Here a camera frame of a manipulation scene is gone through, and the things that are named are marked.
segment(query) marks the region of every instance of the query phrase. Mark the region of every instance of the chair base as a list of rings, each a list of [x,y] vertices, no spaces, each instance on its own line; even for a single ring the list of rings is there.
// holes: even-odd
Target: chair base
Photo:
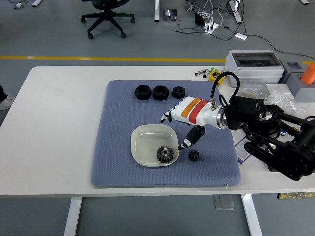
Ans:
[[[93,35],[91,34],[91,31],[94,30],[100,23],[103,21],[110,21],[117,29],[121,32],[121,37],[126,38],[126,34],[124,33],[123,29],[120,27],[120,25],[114,20],[113,17],[131,17],[131,23],[135,23],[136,19],[134,18],[133,14],[127,14],[127,13],[118,13],[113,12],[112,10],[104,10],[104,12],[99,13],[93,13],[93,14],[86,14],[83,15],[81,18],[81,22],[85,23],[85,18],[98,18],[94,24],[88,29],[88,38],[93,39]]]

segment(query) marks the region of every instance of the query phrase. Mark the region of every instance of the red stripe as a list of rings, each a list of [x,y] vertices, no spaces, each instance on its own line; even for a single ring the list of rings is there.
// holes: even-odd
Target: red stripe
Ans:
[[[201,100],[196,106],[195,108],[192,110],[192,112],[189,115],[189,121],[191,123],[196,124],[196,120],[197,120],[197,115],[199,114],[199,112],[201,111],[201,109],[208,103],[209,101],[206,100]]]

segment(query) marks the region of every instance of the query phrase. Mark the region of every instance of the black hex nut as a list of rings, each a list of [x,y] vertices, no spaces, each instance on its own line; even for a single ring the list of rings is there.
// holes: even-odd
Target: black hex nut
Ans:
[[[135,89],[135,93],[139,100],[148,100],[152,95],[152,91],[148,85],[139,85]]]
[[[173,95],[173,97],[175,97],[177,99],[184,98],[185,97],[185,88],[183,88],[181,86],[174,87],[172,95]]]
[[[158,85],[153,89],[153,97],[158,101],[166,100],[168,94],[168,88],[164,85]]]

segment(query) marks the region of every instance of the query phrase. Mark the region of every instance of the power adapter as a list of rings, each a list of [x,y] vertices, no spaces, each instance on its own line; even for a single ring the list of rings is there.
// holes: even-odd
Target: power adapter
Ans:
[[[203,18],[197,12],[194,12],[194,13],[195,13],[195,23],[196,23],[196,25],[204,26],[205,25],[205,21],[203,20]]]

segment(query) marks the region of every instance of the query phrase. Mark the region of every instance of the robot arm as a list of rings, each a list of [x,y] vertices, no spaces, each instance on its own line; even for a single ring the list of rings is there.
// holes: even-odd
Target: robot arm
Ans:
[[[221,105],[214,99],[214,91],[218,81],[226,75],[233,76],[237,87],[229,103],[220,95]],[[178,150],[193,146],[205,133],[204,126],[210,124],[219,129],[242,128],[249,142],[244,144],[245,150],[270,167],[292,180],[312,174],[315,169],[315,117],[300,119],[285,114],[276,105],[265,106],[263,99],[251,99],[236,96],[239,79],[232,72],[223,72],[214,82],[210,101],[186,97],[177,106],[164,113],[161,123],[175,119],[179,122],[194,125]],[[287,125],[288,121],[301,126],[296,131]],[[294,139],[280,142],[277,138],[280,129],[284,129]]]

